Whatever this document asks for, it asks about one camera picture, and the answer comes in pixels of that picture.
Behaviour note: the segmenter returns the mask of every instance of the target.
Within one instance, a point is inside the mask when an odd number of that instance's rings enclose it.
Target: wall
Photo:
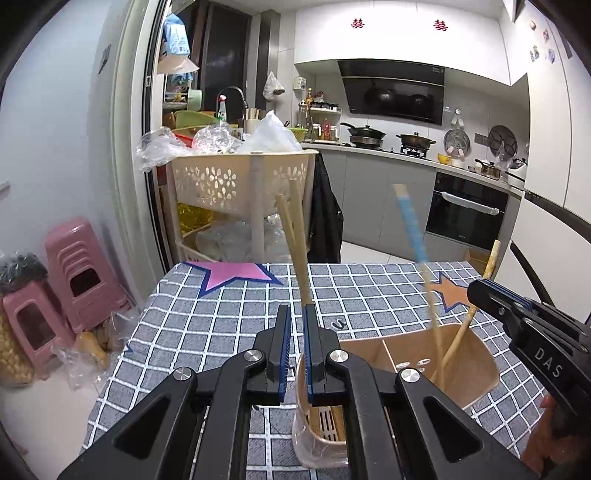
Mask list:
[[[0,249],[7,254],[33,252],[46,262],[47,231],[82,215],[111,263],[126,270],[107,201],[111,192],[92,175],[87,132],[98,38],[111,3],[71,0],[35,36],[8,78],[0,105],[0,182],[11,182],[0,193]]]
[[[430,125],[427,123],[412,122],[401,118],[359,116],[352,115],[347,106],[345,87],[340,76],[316,76],[315,86],[317,90],[324,92],[325,100],[330,103],[338,103],[343,111],[342,121],[355,126],[369,124],[371,127],[386,133],[384,137],[384,150],[400,151],[400,139],[398,134],[413,134],[418,132],[422,137],[437,141],[431,147],[429,157],[435,159],[437,153],[443,153],[443,137],[452,128],[450,121],[452,115],[444,113],[443,125]],[[488,135],[490,128],[495,125],[505,125],[516,136],[519,146],[518,157],[525,157],[525,144],[530,137],[529,112],[518,105],[487,95],[477,90],[464,86],[446,85],[444,104],[452,109],[462,110],[462,119],[465,123],[466,133],[470,138],[472,149],[466,157],[467,165],[474,165],[474,158],[493,160],[492,152],[488,147],[474,142],[474,134]],[[349,132],[346,127],[341,128],[341,142],[349,141]]]

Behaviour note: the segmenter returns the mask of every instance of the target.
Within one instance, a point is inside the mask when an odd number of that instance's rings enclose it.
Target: blue and white tablecloth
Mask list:
[[[204,272],[176,265],[158,283],[125,352],[114,366],[90,414],[83,449],[112,427],[175,367],[200,372],[221,365],[250,348],[256,333],[273,326],[277,308],[288,303],[294,314],[290,363],[303,351],[299,290],[291,265],[266,267],[282,283],[235,280],[197,299]],[[339,338],[367,338],[424,329],[429,323],[424,289],[415,264],[310,265],[313,299],[321,325]],[[443,272],[460,286],[479,278],[467,262],[431,263],[434,279]],[[439,300],[443,323],[461,322],[467,307],[448,313]],[[478,312],[472,330],[482,338],[501,372],[500,384],[467,409],[494,438],[518,455],[540,417],[541,384],[508,350],[501,324]],[[252,411],[248,446],[249,480],[348,478],[348,469],[310,471],[291,443],[295,409],[290,373],[285,403]]]

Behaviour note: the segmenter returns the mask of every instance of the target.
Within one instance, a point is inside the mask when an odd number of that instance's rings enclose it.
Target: pink plastic stool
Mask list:
[[[45,249],[51,286],[74,333],[129,306],[88,220],[74,218],[55,227],[45,237]]]
[[[2,304],[23,351],[37,375],[47,378],[44,364],[52,356],[51,346],[59,341],[74,344],[74,334],[59,313],[57,299],[52,299],[43,282],[32,281],[26,287],[6,295]]]

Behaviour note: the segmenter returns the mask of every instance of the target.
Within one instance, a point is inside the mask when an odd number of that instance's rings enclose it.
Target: gray cabinet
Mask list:
[[[377,248],[388,194],[390,165],[383,157],[347,153],[343,239]]]
[[[345,171],[347,167],[347,154],[332,150],[323,150],[322,159],[329,174],[330,188],[340,207],[343,207],[343,195],[345,193]]]
[[[384,162],[384,164],[388,169],[388,181],[378,244],[381,251],[397,257],[416,260],[392,184],[406,185],[417,215],[419,230],[424,233],[437,171],[430,166],[407,161],[390,161]]]

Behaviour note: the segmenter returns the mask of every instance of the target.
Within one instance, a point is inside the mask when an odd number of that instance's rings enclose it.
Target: metal screw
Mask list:
[[[402,373],[400,373],[400,376],[405,382],[408,383],[415,383],[419,378],[421,378],[421,374],[414,368],[405,368],[402,370]]]
[[[262,358],[259,350],[247,350],[244,352],[244,360],[247,362],[258,362]]]
[[[173,373],[174,379],[180,382],[191,378],[191,375],[193,375],[193,373],[189,367],[178,367]]]
[[[344,350],[333,350],[330,353],[330,359],[333,362],[337,362],[338,364],[345,362],[348,358],[349,358],[349,354],[347,352],[345,352]]]

